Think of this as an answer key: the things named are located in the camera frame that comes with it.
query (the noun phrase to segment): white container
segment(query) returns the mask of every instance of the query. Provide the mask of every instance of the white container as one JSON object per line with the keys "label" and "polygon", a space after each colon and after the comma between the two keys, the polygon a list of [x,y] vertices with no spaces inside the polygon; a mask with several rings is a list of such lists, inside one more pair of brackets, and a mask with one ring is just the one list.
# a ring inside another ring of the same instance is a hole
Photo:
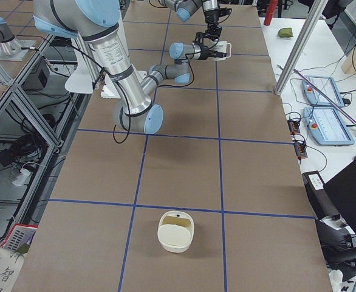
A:
{"label": "white container", "polygon": [[163,214],[158,226],[158,239],[163,248],[170,252],[186,251],[194,236],[194,221],[181,211]]}

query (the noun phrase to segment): metal frame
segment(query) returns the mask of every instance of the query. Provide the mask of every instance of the metal frame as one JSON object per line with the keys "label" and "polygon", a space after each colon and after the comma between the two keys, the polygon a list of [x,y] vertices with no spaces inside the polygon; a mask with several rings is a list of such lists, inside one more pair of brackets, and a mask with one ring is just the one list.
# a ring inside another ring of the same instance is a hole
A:
{"label": "metal frame", "polygon": [[278,82],[275,86],[274,92],[276,95],[281,95],[283,89],[285,88],[290,75],[292,74],[295,65],[300,58],[303,49],[307,41],[310,38],[310,35],[313,32],[313,29],[316,26],[318,19],[320,18],[323,10],[327,4],[328,0],[316,0],[313,3],[312,9],[310,10],[307,19],[305,20],[304,26],[301,29],[300,34],[295,42],[295,45],[290,53],[290,57],[287,59],[285,68],[282,70],[281,76],[279,76]]}

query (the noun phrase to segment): robotic arm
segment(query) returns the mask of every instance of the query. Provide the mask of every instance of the robotic arm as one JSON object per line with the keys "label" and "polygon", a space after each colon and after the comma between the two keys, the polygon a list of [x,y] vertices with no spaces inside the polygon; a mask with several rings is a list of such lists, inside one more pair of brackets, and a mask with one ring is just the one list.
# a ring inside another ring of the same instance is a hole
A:
{"label": "robotic arm", "polygon": [[0,46],[6,55],[14,55],[21,51],[21,45],[15,38],[6,21],[0,17]]}
{"label": "robotic arm", "polygon": [[205,32],[198,32],[193,44],[173,43],[170,56],[173,59],[188,58],[206,60],[207,58],[225,58],[227,54],[211,50],[213,47],[204,45],[204,39],[219,42],[222,27],[219,18],[230,15],[232,9],[220,8],[217,0],[159,0],[160,5],[168,7],[177,13],[181,21],[187,21],[200,7],[204,11],[205,22],[208,25]]}
{"label": "robotic arm", "polygon": [[124,130],[153,134],[162,125],[163,110],[153,104],[150,93],[165,78],[181,76],[176,81],[188,81],[182,77],[188,71],[182,70],[184,66],[179,63],[159,65],[163,68],[156,66],[140,84],[117,35],[119,18],[117,0],[34,0],[39,30],[66,38],[76,38],[79,33],[98,55],[121,98],[114,110],[117,125]]}

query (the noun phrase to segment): table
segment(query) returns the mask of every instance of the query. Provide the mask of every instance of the table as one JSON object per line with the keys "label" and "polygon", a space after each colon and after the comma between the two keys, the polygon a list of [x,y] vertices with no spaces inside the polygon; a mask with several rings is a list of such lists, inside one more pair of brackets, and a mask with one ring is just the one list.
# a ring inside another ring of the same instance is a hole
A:
{"label": "table", "polygon": [[[293,45],[297,39],[299,32],[303,26],[304,19],[272,19],[270,26],[263,26],[263,33],[267,47],[269,49],[269,55],[273,70],[277,74],[281,73],[280,68],[286,63],[289,53],[292,50]],[[278,30],[283,27],[291,27],[293,29],[294,37],[292,39],[281,39],[277,37]],[[317,76],[332,76],[335,81],[342,80],[349,77],[350,74],[344,74],[341,70],[341,65],[345,61],[346,57],[341,47],[337,43],[332,32],[329,30],[325,21],[320,20],[314,29],[312,36],[304,48],[304,51],[296,65],[297,70],[303,70],[305,68],[324,67],[330,63],[340,60],[338,64],[332,64],[326,68],[318,68],[312,70],[304,70],[302,74],[305,75],[317,75]],[[296,74],[293,74],[291,78],[298,78]],[[303,96],[301,82],[299,80],[292,81],[296,91],[297,99],[301,102],[306,102]],[[356,89],[356,75],[350,78],[337,82],[337,86],[340,92],[350,91]],[[356,91],[352,93],[352,103],[344,110],[356,119]],[[285,90],[281,94],[283,102],[290,103],[293,106],[293,111],[298,111],[302,114],[303,108],[307,107],[302,103],[296,101],[296,97],[293,93],[290,82],[285,87]],[[290,112],[290,107],[284,105],[285,112]],[[350,128],[350,131],[355,139],[355,144],[346,147],[324,147],[319,146],[311,137],[308,138],[307,144],[322,151],[327,157],[327,167],[320,173],[324,181],[330,180],[340,170],[346,167],[352,162],[353,157],[356,155],[356,128]],[[307,136],[305,127],[301,127],[301,133],[304,137]],[[307,149],[308,158],[301,161],[301,173],[310,172],[313,170],[320,170],[324,166],[324,159],[321,154],[312,149]]]}
{"label": "table", "polygon": [[[116,101],[92,96],[13,291],[332,291],[256,9],[233,10],[234,55],[157,90],[157,134],[114,144]],[[137,69],[205,28],[137,1],[124,27]],[[157,239],[172,209],[194,219],[183,254]]]}

